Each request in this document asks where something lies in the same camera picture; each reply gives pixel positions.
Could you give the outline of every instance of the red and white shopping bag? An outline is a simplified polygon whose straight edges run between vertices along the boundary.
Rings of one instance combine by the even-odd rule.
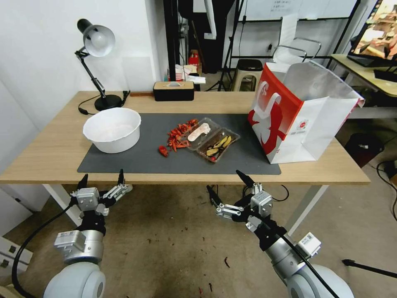
[[[315,62],[291,65],[283,82],[272,65],[263,67],[248,121],[270,163],[318,160],[364,100]]]

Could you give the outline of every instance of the black trash can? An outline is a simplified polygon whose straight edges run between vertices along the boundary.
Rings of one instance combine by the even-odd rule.
[[[381,153],[385,149],[385,146],[373,135],[355,133],[350,136],[344,148],[358,166],[362,168]]]

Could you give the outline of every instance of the clear plastic tray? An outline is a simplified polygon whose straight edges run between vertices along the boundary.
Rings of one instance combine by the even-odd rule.
[[[188,130],[187,132],[185,132],[182,136],[181,136],[181,140],[187,140],[187,137],[193,132],[195,131],[197,128],[199,128],[203,123],[207,123],[210,127],[210,132],[208,134],[201,134],[197,139],[195,139],[193,142],[190,142],[190,146],[188,147],[189,150],[192,151],[196,151],[201,144],[203,144],[204,142],[206,142],[211,136],[213,136],[217,131],[219,131],[220,126],[213,122],[210,118],[203,118],[201,119],[196,125],[194,125],[190,130]]]
[[[232,140],[230,141],[230,143],[225,148],[223,146],[220,146],[218,148],[218,153],[212,156],[207,156],[207,150],[212,149],[216,143],[221,141],[226,136],[231,137]],[[221,128],[217,130],[215,134],[212,134],[204,143],[202,143],[202,145],[197,149],[197,152],[205,159],[215,163],[223,156],[223,154],[230,147],[230,145],[232,145],[239,138],[240,136],[237,133],[227,128]]]

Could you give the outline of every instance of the desk lamp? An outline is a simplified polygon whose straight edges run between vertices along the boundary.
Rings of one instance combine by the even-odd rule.
[[[100,25],[93,25],[86,19],[80,19],[77,22],[77,28],[83,34],[84,47],[76,51],[75,54],[100,93],[100,98],[95,101],[95,108],[98,111],[102,111],[109,108],[121,107],[121,98],[113,94],[105,95],[105,88],[99,80],[92,75],[84,62],[84,58],[89,55],[94,57],[103,57],[109,54],[115,45],[115,35],[109,28]]]

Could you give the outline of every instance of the bag handle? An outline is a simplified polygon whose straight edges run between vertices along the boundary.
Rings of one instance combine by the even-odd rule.
[[[273,95],[270,97],[268,103],[266,104],[265,101],[260,101],[259,96],[263,95],[265,96],[267,91],[269,89],[269,83],[266,81],[263,81],[259,87],[258,87],[258,92],[256,93],[255,97],[255,105],[254,105],[254,111],[255,113],[259,116],[261,119],[265,119],[267,117],[270,117],[270,112],[273,108],[274,102],[280,102],[281,96],[275,92]]]

